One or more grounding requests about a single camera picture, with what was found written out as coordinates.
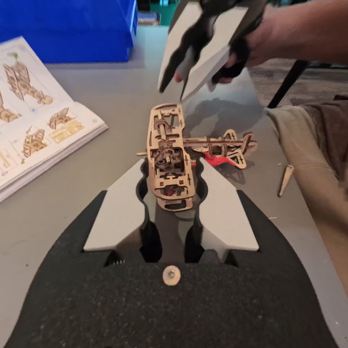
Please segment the wooden model airplane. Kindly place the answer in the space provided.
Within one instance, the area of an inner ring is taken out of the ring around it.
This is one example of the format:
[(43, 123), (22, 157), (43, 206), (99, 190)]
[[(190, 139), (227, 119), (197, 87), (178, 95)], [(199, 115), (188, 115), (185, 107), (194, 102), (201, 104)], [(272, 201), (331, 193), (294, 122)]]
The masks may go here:
[(196, 160), (208, 152), (211, 156), (225, 156), (243, 170), (246, 158), (258, 146), (253, 132), (246, 132), (241, 139), (233, 129), (218, 138), (183, 137), (185, 118), (181, 104), (161, 104), (151, 109), (146, 152), (149, 183), (158, 205), (172, 212), (186, 211), (193, 207), (196, 189), (192, 169)]

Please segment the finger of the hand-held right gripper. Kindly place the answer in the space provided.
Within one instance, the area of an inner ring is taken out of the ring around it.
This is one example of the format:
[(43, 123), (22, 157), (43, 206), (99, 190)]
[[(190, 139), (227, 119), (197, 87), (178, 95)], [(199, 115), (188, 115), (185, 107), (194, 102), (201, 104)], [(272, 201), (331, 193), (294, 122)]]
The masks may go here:
[(202, 1), (180, 1), (168, 29), (166, 47), (159, 72), (158, 91), (163, 93), (176, 73), (185, 90), (191, 69), (211, 39), (210, 19)]
[(210, 19), (211, 39), (189, 72), (180, 101), (193, 96), (205, 84), (213, 91), (220, 80), (232, 79), (240, 74), (250, 51), (245, 42), (245, 24), (249, 14), (250, 7), (233, 7)]

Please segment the person's right hand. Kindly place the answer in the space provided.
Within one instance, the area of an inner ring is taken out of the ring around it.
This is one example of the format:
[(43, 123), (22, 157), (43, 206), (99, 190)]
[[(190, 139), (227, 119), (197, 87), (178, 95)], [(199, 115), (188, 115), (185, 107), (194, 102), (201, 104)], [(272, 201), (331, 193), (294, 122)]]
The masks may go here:
[(246, 37), (250, 54), (245, 67), (254, 67), (276, 58), (284, 36), (283, 32), (280, 8), (267, 7), (257, 29)]

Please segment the person's beige trouser leg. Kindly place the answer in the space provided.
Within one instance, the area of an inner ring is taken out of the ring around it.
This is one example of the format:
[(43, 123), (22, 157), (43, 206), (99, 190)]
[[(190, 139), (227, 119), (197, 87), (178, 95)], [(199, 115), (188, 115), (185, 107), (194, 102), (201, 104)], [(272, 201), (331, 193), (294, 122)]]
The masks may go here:
[(337, 178), (301, 106), (268, 108), (267, 115), (322, 239), (314, 246), (326, 248), (314, 288), (330, 327), (347, 336), (347, 171)]

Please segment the blue storage bin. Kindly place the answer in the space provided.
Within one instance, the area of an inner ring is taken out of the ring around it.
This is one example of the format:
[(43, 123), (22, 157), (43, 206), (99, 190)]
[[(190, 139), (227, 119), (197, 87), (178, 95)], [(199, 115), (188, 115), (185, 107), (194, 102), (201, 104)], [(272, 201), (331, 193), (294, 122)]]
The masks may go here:
[(1, 0), (1, 42), (24, 37), (43, 63), (127, 62), (135, 0)]

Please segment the instruction booklet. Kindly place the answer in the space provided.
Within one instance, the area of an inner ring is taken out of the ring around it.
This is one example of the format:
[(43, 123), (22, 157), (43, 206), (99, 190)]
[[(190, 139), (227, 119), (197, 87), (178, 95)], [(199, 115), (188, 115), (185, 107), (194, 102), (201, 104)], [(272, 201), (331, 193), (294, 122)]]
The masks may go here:
[(23, 37), (0, 45), (0, 201), (108, 129)]

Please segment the person's right forearm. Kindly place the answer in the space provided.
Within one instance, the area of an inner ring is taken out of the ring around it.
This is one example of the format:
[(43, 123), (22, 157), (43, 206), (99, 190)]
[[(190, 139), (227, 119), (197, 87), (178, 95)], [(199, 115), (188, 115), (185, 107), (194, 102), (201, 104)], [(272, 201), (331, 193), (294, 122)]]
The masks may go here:
[(274, 58), (347, 65), (347, 0), (280, 7), (272, 29)]

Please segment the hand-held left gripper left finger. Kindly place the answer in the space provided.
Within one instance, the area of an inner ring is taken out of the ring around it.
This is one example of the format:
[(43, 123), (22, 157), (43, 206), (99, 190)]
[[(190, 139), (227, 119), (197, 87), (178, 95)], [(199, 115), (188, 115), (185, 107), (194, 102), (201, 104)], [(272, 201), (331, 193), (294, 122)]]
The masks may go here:
[(144, 202), (148, 175), (148, 160), (141, 159), (107, 189), (84, 252), (138, 248), (156, 253), (156, 226)]

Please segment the dark brown cloth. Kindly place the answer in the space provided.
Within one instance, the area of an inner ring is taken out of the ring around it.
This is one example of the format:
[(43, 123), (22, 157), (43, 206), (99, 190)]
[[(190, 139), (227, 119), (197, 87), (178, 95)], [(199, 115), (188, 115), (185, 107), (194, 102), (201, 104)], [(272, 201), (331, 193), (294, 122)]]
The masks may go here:
[(315, 126), (317, 144), (339, 180), (348, 162), (348, 97), (337, 94), (332, 101), (301, 105)]

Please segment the black metal leg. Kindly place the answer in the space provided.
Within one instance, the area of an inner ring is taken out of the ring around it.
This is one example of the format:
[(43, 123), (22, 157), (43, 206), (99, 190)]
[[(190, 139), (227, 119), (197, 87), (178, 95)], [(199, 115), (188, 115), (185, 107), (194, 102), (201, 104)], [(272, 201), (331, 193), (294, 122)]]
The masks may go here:
[(272, 98), (272, 100), (268, 104), (268, 108), (276, 108), (279, 103), (282, 101), (286, 93), (293, 86), (293, 84), (297, 81), (297, 79), (301, 76), (301, 74), (305, 71), (309, 64), (309, 61), (306, 60), (296, 60), (290, 71), (284, 78), (281, 86), (277, 90), (276, 94)]

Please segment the wooden pointed stick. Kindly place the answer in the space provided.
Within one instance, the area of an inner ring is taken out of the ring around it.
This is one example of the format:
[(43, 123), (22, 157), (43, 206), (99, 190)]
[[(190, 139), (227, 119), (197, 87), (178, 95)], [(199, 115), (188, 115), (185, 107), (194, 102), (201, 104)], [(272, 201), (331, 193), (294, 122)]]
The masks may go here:
[(278, 197), (282, 197), (282, 195), (284, 194), (285, 189), (293, 175), (293, 172), (294, 172), (294, 166), (287, 165), (282, 176), (281, 185), (277, 194)]

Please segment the green storage bin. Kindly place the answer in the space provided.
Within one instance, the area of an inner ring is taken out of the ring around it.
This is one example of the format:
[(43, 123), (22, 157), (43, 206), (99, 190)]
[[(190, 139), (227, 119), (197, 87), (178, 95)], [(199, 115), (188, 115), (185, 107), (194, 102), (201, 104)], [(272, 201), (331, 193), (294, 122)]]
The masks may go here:
[(150, 11), (160, 15), (160, 25), (169, 26), (179, 0), (150, 0)]

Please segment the red rubber band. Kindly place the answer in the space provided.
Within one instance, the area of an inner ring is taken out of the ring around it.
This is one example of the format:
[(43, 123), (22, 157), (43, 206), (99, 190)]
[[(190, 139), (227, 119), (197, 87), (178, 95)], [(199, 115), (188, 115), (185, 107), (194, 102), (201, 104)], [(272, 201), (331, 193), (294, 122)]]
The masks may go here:
[(211, 156), (208, 152), (203, 152), (202, 154), (203, 154), (204, 160), (208, 164), (210, 164), (212, 167), (217, 167), (224, 163), (231, 164), (234, 167), (236, 166), (236, 164), (233, 161), (231, 161), (229, 158), (225, 156), (220, 156), (220, 157), (216, 155)]

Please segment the grey desk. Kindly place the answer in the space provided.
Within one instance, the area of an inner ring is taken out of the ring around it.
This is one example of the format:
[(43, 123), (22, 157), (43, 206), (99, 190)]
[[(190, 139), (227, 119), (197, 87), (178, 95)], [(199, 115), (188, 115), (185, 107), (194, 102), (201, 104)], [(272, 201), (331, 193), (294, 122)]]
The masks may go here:
[[(108, 130), (78, 149), (1, 203), (1, 347), (16, 324), (33, 277), (53, 243), (99, 194), (140, 158), (152, 107), (176, 103), (181, 85), (157, 91), (168, 28), (138, 26), (128, 63), (47, 64), (77, 102), (108, 125)], [(183, 103), (189, 137), (219, 136), (228, 128), (251, 130), (257, 150), (248, 168), (222, 174), (242, 189), (290, 242), (320, 301), (339, 347), (347, 347), (347, 296), (332, 259), (298, 188), (291, 178), (277, 197), (286, 157), (247, 70), (230, 85), (210, 93), (203, 87)]]

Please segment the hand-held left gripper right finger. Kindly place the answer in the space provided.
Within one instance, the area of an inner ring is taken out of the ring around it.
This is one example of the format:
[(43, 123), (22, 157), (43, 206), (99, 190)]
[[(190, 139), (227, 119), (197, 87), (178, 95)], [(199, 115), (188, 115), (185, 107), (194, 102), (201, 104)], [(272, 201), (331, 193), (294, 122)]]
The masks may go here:
[(258, 251), (259, 244), (236, 187), (205, 159), (196, 160), (199, 201), (192, 237), (196, 245), (216, 252), (225, 263), (230, 250)]

